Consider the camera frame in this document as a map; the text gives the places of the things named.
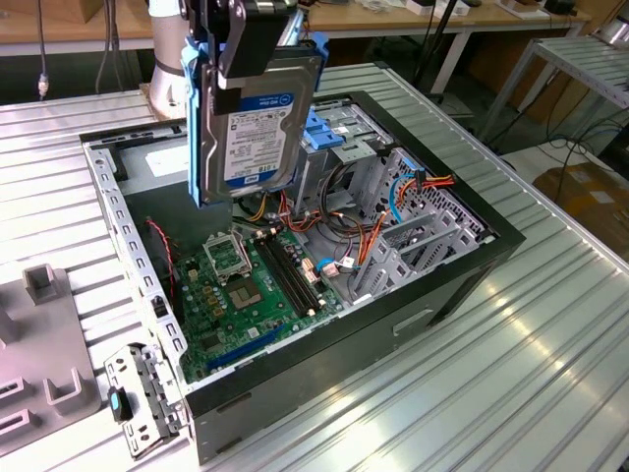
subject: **white connector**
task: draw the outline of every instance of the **white connector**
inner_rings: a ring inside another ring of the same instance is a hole
[[[46,74],[39,74],[39,82],[37,82],[37,89],[39,90],[39,99],[43,98],[48,93],[48,76]]]

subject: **hard disk label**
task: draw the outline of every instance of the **hard disk label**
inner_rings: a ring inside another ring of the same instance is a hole
[[[269,179],[279,168],[286,133],[282,120],[293,108],[292,93],[248,96],[230,113],[225,181],[243,187]]]

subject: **workbench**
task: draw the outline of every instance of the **workbench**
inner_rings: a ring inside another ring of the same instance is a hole
[[[483,128],[478,134],[480,140],[487,137],[500,111],[536,57],[544,59],[547,65],[520,104],[520,110],[536,99],[557,70],[568,74],[599,95],[584,116],[596,116],[607,101],[622,109],[629,107],[629,51],[617,49],[592,36],[533,39],[487,112]],[[588,119],[584,120],[572,136],[579,136],[588,123]]]
[[[319,93],[355,89],[527,240],[442,324],[204,470],[615,471],[629,453],[627,264],[390,70],[330,69]],[[78,134],[152,120],[138,91],[0,108],[1,281],[43,262],[69,271],[103,401],[103,361],[144,331]],[[179,438],[134,463],[103,406],[0,469],[198,470],[194,449]]]
[[[143,0],[117,0],[118,32],[121,49],[151,49],[150,17]],[[310,7],[310,29],[323,31],[330,38],[377,37],[426,34],[429,16],[417,16],[405,8],[374,13],[352,1],[348,5],[315,4]],[[590,16],[579,11],[575,17],[551,15],[550,18],[521,20],[485,0],[478,8],[470,9],[466,17],[452,17],[445,33],[456,37],[432,87],[433,93],[445,90],[452,72],[473,32],[512,30],[567,30],[576,36]],[[434,18],[431,31],[439,19]],[[9,12],[0,19],[0,56],[39,54],[35,18]],[[49,54],[93,52],[104,49],[104,12],[98,12],[84,25],[58,20],[44,21],[46,52]]]

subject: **hard drive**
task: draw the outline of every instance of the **hard drive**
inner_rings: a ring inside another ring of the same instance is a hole
[[[314,50],[303,54],[278,50],[261,77],[246,79],[238,111],[214,115],[204,95],[192,176],[204,204],[291,182],[321,62]]]

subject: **blue wire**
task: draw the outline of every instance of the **blue wire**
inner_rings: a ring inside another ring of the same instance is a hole
[[[415,177],[414,174],[402,174],[397,179],[393,181],[391,184],[391,188],[389,189],[389,206],[391,207],[391,214],[397,219],[398,223],[402,222],[402,216],[400,216],[400,212],[395,205],[395,186],[402,179],[411,179]]]
[[[316,265],[316,271],[321,272],[321,269],[324,266],[327,266],[328,264],[333,263],[333,262],[334,262],[334,259],[331,259],[331,258],[321,259],[321,261]]]

